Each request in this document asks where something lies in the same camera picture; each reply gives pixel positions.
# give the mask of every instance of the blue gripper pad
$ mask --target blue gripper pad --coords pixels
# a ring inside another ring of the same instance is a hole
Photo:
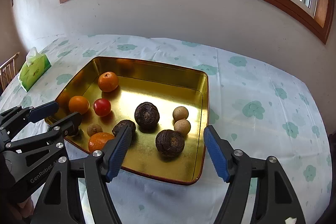
[[[109,158],[109,170],[106,174],[106,179],[109,180],[109,182],[118,175],[131,140],[132,130],[130,127],[127,127]]]
[[[30,111],[28,121],[37,123],[38,121],[55,114],[58,111],[58,109],[59,109],[58,103],[55,101],[35,107]]]
[[[208,127],[204,129],[203,138],[217,175],[228,182],[230,175],[227,170],[227,160]]]

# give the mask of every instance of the tablecloth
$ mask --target tablecloth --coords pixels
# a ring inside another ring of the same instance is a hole
[[[16,105],[54,100],[95,56],[155,60],[203,70],[209,75],[210,119],[221,138],[250,157],[277,157],[298,196],[307,224],[329,204],[331,157],[326,131],[307,86],[264,62],[197,43],[167,38],[89,35],[59,38],[45,53],[52,67],[26,93],[17,77],[0,97],[0,112]],[[17,139],[45,132],[44,121],[29,124]],[[66,143],[70,159],[86,154]],[[79,180],[83,211],[93,223],[85,181]],[[206,152],[202,175],[190,186],[147,179],[121,170],[108,184],[124,224],[213,223],[228,185]],[[41,188],[33,195],[34,203]],[[250,223],[256,179],[251,179],[242,223]]]

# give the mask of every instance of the red tomato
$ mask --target red tomato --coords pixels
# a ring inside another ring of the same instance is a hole
[[[98,116],[106,116],[111,112],[111,103],[109,100],[100,98],[93,103],[93,109]]]

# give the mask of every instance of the mandarin orange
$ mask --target mandarin orange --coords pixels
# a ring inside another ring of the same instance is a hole
[[[98,78],[98,87],[103,92],[111,92],[115,90],[118,84],[119,84],[118,76],[111,71],[103,73]]]
[[[85,114],[89,108],[89,101],[83,96],[74,96],[69,101],[70,112],[79,112],[80,114]]]
[[[100,132],[91,136],[89,139],[89,151],[92,153],[95,150],[102,150],[104,145],[109,140],[113,140],[115,137],[113,134]]]

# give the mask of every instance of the gold tray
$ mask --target gold tray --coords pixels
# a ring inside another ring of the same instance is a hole
[[[97,84],[100,74],[113,71],[119,77],[119,86],[110,93],[102,92]],[[208,75],[202,71],[152,61],[96,57],[85,65],[62,90],[56,101],[60,110],[46,118],[52,124],[70,114],[68,101],[82,95],[90,102],[90,110],[83,115],[80,133],[66,140],[88,152],[89,136],[86,128],[98,123],[104,132],[123,119],[134,121],[134,111],[143,102],[153,103],[160,113],[157,128],[152,133],[142,132],[136,124],[136,138],[132,140],[122,164],[129,172],[165,182],[190,185],[202,173],[205,146],[203,130],[209,117]],[[111,102],[112,112],[99,117],[92,109],[98,98]],[[157,133],[164,129],[174,130],[173,110],[185,106],[189,111],[191,131],[185,139],[184,150],[174,159],[162,157],[155,147]]]

